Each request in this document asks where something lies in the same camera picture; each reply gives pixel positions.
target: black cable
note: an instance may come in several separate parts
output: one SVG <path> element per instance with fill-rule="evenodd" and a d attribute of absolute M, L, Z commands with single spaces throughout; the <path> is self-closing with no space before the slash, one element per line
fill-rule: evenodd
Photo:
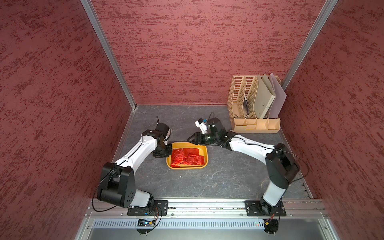
<path fill-rule="evenodd" d="M 270 148 L 270 147 L 264 147 L 264 146 L 259 145 L 259 144 L 246 143 L 245 140 L 242 139 L 242 138 L 240 138 L 240 137 L 232 137 L 232 138 L 238 138 L 238 139 L 241 139 L 241 140 L 243 140 L 243 142 L 244 142 L 246 145 L 255 145 L 255 146 L 263 147 L 263 148 L 265 148 L 265 149 L 271 149 L 271 150 L 275 150 L 275 151 L 286 152 L 286 153 L 289 153 L 289 154 L 291 154 L 291 155 L 297 157 L 298 159 L 300 159 L 300 160 L 307 166 L 307 170 L 308 170 L 308 171 L 307 171 L 307 173 L 306 173 L 305 175 L 303 175 L 303 177 L 298 178 L 298 179 L 296 179 L 296 180 L 293 180 L 293 181 L 290 183 L 290 185 L 291 185 L 292 183 L 296 182 L 296 181 L 299 181 L 299 180 L 305 178 L 306 176 L 308 176 L 308 174 L 309 174 L 310 171 L 311 171 L 309 165 L 308 165 L 303 159 L 301 159 L 299 156 L 297 156 L 297 155 L 295 155 L 295 154 L 293 154 L 293 153 L 291 153 L 291 152 L 287 152 L 287 151 L 280 150 L 280 149 L 275 149 L 275 148 Z"/>
<path fill-rule="evenodd" d="M 136 148 L 136 150 L 129 156 L 129 157 L 127 157 L 127 159 L 129 159 L 140 147 L 141 147 L 141 145 L 142 144 L 140 144 L 140 146 L 138 147 L 138 148 Z M 108 209 L 106 209 L 106 210 L 96 210 L 95 209 L 95 207 L 94 207 L 94 205 L 93 205 L 93 200 L 94 200 L 94 196 L 95 196 L 95 193 L 97 192 L 97 190 L 99 189 L 99 186 L 100 186 L 100 184 L 104 181 L 104 179 L 105 178 L 107 178 L 111 173 L 115 173 L 116 171 L 110 171 L 101 181 L 100 181 L 100 183 L 99 183 L 99 185 L 97 185 L 97 188 L 96 188 L 96 190 L 93 192 L 93 195 L 92 195 L 92 208 L 93 208 L 93 210 L 95 210 L 96 212 L 105 212 L 105 211 L 108 211 L 108 210 L 111 210 L 111 209 L 113 209 L 114 207 L 117 207 L 117 206 L 113 206 L 113 207 L 111 207 L 111 208 L 108 208 Z"/>
<path fill-rule="evenodd" d="M 96 210 L 95 209 L 95 207 L 94 207 L 94 205 L 93 205 L 93 200 L 94 200 L 94 196 L 95 196 L 95 193 L 97 192 L 97 190 L 99 189 L 99 186 L 100 186 L 100 184 L 104 181 L 104 179 L 105 178 L 107 178 L 111 173 L 115 173 L 115 171 L 110 171 L 101 181 L 100 181 L 100 183 L 99 183 L 99 185 L 97 185 L 97 187 L 96 187 L 96 190 L 93 192 L 93 195 L 92 195 L 92 208 L 93 208 L 93 210 L 95 210 L 96 212 L 105 212 L 105 211 L 108 211 L 108 210 L 111 210 L 111 209 L 113 209 L 114 207 L 117 207 L 117 206 L 113 206 L 113 207 L 111 207 L 111 208 L 108 208 L 108 209 L 106 209 L 106 210 Z"/>
<path fill-rule="evenodd" d="M 154 229 L 160 224 L 160 221 L 161 221 L 162 217 L 163 217 L 163 212 L 162 212 L 161 209 L 160 209 L 160 220 L 159 220 L 159 222 L 156 224 L 156 226 L 154 226 L 154 227 L 152 228 L 152 230 L 154 230 Z"/>
<path fill-rule="evenodd" d="M 211 115 L 212 115 L 212 113 L 214 114 L 214 117 L 215 117 L 215 112 L 211 112 L 211 114 L 209 114 L 209 117 L 208 117 L 207 121 L 208 121 L 209 119 L 211 119 Z"/>

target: robotic arm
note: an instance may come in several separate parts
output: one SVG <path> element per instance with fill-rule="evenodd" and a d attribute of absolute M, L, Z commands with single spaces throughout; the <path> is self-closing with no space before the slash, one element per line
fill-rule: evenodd
<path fill-rule="evenodd" d="M 124 208 L 146 207 L 151 212 L 153 196 L 136 189 L 134 173 L 150 153 L 156 158 L 172 154 L 172 144 L 167 144 L 170 134 L 171 129 L 158 122 L 155 130 L 141 134 L 139 142 L 126 155 L 115 163 L 104 164 L 97 199 Z"/>
<path fill-rule="evenodd" d="M 208 121 L 199 119 L 195 124 L 202 132 L 194 133 L 188 138 L 188 142 L 202 145 L 216 143 L 228 150 L 254 157 L 266 165 L 270 182 L 257 207 L 266 216 L 274 214 L 278 208 L 278 202 L 300 170 L 293 156 L 285 154 L 289 152 L 288 148 L 281 143 L 276 146 L 264 144 L 247 139 L 235 132 L 227 132 L 217 118 L 211 118 Z"/>
<path fill-rule="evenodd" d="M 187 141 L 193 144 L 217 144 L 231 151 L 242 152 L 264 163 L 270 178 L 269 185 L 259 206 L 259 212 L 271 216 L 289 184 L 300 170 L 295 159 L 284 144 L 269 145 L 247 139 L 235 132 L 227 132 L 217 118 L 196 123 L 202 132 L 196 132 Z M 157 123 L 155 130 L 141 134 L 139 142 L 115 163 L 103 166 L 97 198 L 116 206 L 128 208 L 137 206 L 152 211 L 153 195 L 136 189 L 134 173 L 143 160 L 152 153 L 154 157 L 168 157 L 172 154 L 172 144 L 167 144 L 171 129 L 164 123 Z"/>

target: marble-pattern surface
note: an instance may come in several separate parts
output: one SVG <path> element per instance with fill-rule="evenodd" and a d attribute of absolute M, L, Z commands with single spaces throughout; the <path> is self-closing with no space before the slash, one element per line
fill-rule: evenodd
<path fill-rule="evenodd" d="M 339 0 L 280 112 L 341 239 L 384 239 L 383 26 L 384 1 Z"/>
<path fill-rule="evenodd" d="M 131 106 L 79 0 L 0 21 L 0 239 L 72 240 Z"/>
<path fill-rule="evenodd" d="M 325 0 L 92 0 L 137 104 L 226 104 L 232 75 L 284 78 Z"/>
<path fill-rule="evenodd" d="M 227 130 L 231 129 L 226 106 L 153 106 L 140 105 L 125 142 L 122 155 L 139 140 L 147 129 L 155 129 L 156 116 L 172 129 L 169 142 L 185 142 L 194 132 L 199 118 L 208 118 L 211 111 Z M 255 141 L 277 144 L 279 134 L 242 134 Z M 260 161 L 240 152 L 218 146 L 207 146 L 208 165 L 196 170 L 170 169 L 164 158 L 149 155 L 135 173 L 136 187 L 157 197 L 211 197 L 211 198 L 260 198 L 269 178 Z M 307 198 L 301 181 L 287 190 L 285 198 Z"/>

